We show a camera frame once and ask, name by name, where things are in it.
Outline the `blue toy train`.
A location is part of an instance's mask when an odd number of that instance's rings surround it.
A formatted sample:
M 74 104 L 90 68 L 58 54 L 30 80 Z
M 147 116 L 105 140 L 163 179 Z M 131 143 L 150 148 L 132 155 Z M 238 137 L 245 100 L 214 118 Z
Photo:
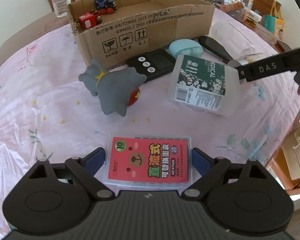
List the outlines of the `blue toy train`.
M 113 14 L 117 11 L 116 0 L 94 0 L 96 10 L 101 14 Z

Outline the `red toy train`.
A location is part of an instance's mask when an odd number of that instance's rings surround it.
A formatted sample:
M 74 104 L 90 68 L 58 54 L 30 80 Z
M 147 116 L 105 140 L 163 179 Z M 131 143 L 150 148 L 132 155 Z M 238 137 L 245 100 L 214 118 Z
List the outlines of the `red toy train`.
M 102 18 L 98 11 L 92 11 L 79 16 L 78 22 L 83 30 L 87 30 L 102 23 Z

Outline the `white medical plastic bottle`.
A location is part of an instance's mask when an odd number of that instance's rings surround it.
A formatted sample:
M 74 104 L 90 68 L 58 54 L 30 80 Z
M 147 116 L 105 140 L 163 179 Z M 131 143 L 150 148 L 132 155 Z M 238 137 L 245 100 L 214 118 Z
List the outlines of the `white medical plastic bottle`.
M 211 113 L 229 117 L 240 104 L 238 70 L 189 55 L 179 55 L 172 72 L 170 97 Z

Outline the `red pen refill box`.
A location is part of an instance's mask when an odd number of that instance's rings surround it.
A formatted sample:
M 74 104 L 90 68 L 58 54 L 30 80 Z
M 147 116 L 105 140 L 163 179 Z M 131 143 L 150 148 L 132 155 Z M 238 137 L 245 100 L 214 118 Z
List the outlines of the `red pen refill box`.
M 103 181 L 136 189 L 181 189 L 193 181 L 191 139 L 112 134 Z

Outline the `brown cardboard box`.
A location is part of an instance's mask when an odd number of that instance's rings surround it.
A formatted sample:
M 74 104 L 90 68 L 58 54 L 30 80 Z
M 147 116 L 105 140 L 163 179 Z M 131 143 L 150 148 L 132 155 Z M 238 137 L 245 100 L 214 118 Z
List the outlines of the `brown cardboard box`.
M 215 10 L 203 0 L 115 1 L 117 11 L 103 15 L 100 24 L 87 30 L 78 21 L 95 8 L 94 0 L 68 5 L 72 32 L 87 66 L 97 59 L 104 68 L 114 68 L 175 40 L 207 35 Z

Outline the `light blue round case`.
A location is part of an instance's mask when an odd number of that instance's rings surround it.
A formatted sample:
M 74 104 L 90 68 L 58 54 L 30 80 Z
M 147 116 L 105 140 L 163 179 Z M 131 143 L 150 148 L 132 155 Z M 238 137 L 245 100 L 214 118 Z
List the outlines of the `light blue round case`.
M 174 58 L 177 58 L 179 55 L 201 57 L 203 54 L 202 46 L 197 41 L 191 39 L 173 41 L 169 45 L 168 51 Z

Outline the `grey toy animal figure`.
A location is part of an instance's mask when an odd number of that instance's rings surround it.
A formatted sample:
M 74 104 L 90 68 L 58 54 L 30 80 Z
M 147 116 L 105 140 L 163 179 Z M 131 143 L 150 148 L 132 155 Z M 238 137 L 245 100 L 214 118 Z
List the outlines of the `grey toy animal figure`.
M 147 79 L 135 68 L 125 68 L 110 72 L 96 59 L 92 59 L 84 73 L 78 77 L 92 96 L 98 96 L 101 110 L 105 115 L 117 113 L 124 117 L 127 108 L 140 97 L 140 86 Z

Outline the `pink floral tablecloth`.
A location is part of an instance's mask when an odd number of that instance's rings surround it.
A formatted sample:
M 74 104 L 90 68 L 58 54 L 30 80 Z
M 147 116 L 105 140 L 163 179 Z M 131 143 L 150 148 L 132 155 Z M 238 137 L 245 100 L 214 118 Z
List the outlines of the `pink floral tablecloth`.
M 126 116 L 104 115 L 99 99 L 78 80 L 85 69 L 70 25 L 28 44 L 0 67 L 0 239 L 10 230 L 3 201 L 39 159 L 62 163 L 124 134 L 188 137 L 207 154 L 266 163 L 300 109 L 290 72 L 243 83 L 230 117 L 173 101 L 171 76 L 165 75 L 141 86 Z

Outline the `black spoon-shaped tool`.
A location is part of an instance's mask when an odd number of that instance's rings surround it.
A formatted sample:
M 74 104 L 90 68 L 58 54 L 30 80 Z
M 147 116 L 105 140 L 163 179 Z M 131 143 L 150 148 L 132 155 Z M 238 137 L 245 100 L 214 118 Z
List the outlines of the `black spoon-shaped tool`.
M 200 36 L 198 38 L 198 43 L 208 52 L 215 55 L 219 59 L 221 59 L 224 63 L 229 63 L 229 61 L 233 60 L 230 54 L 226 51 L 226 49 L 219 44 L 215 39 L 209 36 Z

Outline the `black digital timer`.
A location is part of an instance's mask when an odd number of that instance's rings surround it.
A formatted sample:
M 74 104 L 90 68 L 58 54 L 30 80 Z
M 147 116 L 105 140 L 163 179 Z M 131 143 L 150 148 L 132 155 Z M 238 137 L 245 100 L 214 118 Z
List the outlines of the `black digital timer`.
M 173 71 L 176 59 L 164 49 L 132 57 L 127 65 L 147 77 L 145 82 L 155 80 Z

